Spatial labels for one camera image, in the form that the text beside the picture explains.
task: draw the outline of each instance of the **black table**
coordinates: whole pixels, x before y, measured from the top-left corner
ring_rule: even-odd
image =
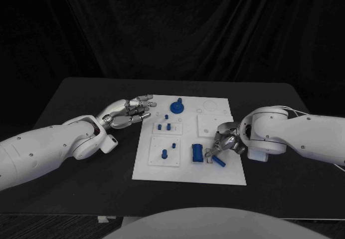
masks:
[[[235,121],[258,107],[307,112],[288,84],[66,78],[34,128],[96,115],[118,99],[144,94],[227,98]],[[246,186],[131,180],[141,124],[108,131],[110,153],[67,158],[33,181],[0,192],[0,212],[147,216],[188,207],[226,207],[278,218],[345,219],[345,173],[289,148],[258,162],[240,155]]]

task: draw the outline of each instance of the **robotic hand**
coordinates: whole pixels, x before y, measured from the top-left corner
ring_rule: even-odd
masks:
[[[217,126],[213,147],[204,157],[232,149],[237,154],[248,147],[248,158],[266,162],[268,154],[281,154],[288,145],[305,158],[345,166],[345,119],[302,115],[287,119],[288,107],[261,107],[240,122]]]
[[[109,128],[125,128],[151,114],[152,95],[110,103],[96,117],[79,116],[61,125],[38,128],[0,142],[0,191],[54,170],[63,160],[89,157],[97,149],[108,153],[118,142],[106,134]]]

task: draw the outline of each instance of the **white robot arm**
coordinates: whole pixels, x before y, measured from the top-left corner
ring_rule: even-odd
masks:
[[[248,158],[265,162],[268,154],[285,152],[285,146],[305,158],[345,166],[345,119],[302,115],[287,119],[287,108],[258,108],[240,123],[219,125],[213,148],[204,156],[222,150],[243,151],[239,139],[248,147]]]
[[[89,157],[97,149],[108,153],[116,146],[105,130],[123,128],[142,121],[157,104],[147,102],[152,95],[118,100],[93,116],[79,116],[61,125],[31,130],[0,142],[0,191],[54,170],[63,160]]]

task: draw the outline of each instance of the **blue object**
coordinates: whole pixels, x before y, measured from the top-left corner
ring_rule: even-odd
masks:
[[[222,167],[225,167],[225,163],[214,157],[214,156],[212,156],[212,160],[222,166]]]
[[[162,158],[162,159],[167,158],[167,150],[165,150],[165,149],[162,149],[161,158]]]
[[[181,104],[181,98],[177,99],[175,102],[171,103],[170,105],[170,111],[174,113],[174,114],[178,114],[183,112],[183,109],[184,109],[184,106]]]
[[[197,143],[191,145],[191,161],[193,162],[203,162],[201,145],[197,144]]]

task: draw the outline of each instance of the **white board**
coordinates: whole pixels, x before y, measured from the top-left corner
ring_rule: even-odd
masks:
[[[173,114],[170,104],[177,98],[181,98],[184,109],[180,114]],[[217,125],[233,121],[227,99],[154,95],[151,101],[157,106],[149,108],[151,116],[142,121],[132,179],[246,185],[240,158],[232,150],[220,152],[216,156],[225,162],[225,167],[214,162],[206,163],[206,159],[203,163],[191,163],[191,144],[201,144],[201,154],[204,154],[206,148],[212,147]],[[161,124],[161,129],[165,129],[167,123],[171,126],[180,124],[180,128],[162,133],[155,127]],[[175,139],[178,139],[175,145],[178,151],[171,151],[175,148],[171,149],[170,144]],[[161,159],[162,149],[167,150],[165,159]]]

